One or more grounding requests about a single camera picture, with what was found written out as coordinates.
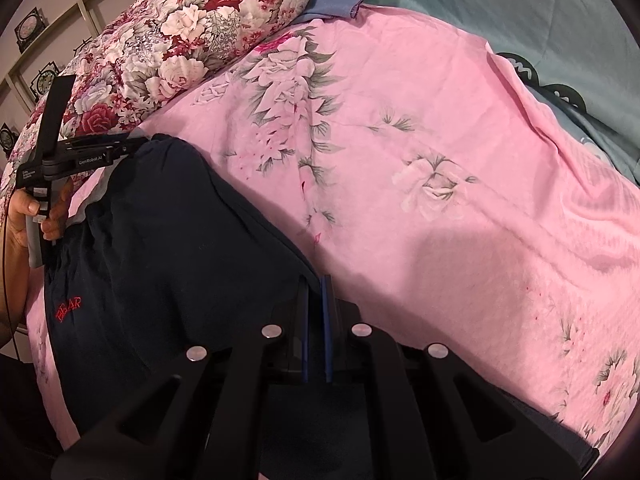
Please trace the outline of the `person's left hand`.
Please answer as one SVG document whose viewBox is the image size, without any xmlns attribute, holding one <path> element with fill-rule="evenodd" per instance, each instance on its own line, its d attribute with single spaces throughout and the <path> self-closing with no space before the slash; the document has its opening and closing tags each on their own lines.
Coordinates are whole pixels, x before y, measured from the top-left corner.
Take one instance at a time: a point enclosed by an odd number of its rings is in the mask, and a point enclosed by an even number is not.
<svg viewBox="0 0 640 480">
<path fill-rule="evenodd" d="M 70 209 L 70 196 L 73 192 L 73 182 L 67 180 L 61 188 L 58 200 L 43 220 L 40 230 L 45 240 L 58 240 L 64 233 L 68 210 Z M 39 214 L 38 202 L 24 190 L 13 193 L 8 213 L 8 234 L 6 234 L 6 246 L 16 249 L 18 252 L 27 250 L 26 221 Z"/>
</svg>

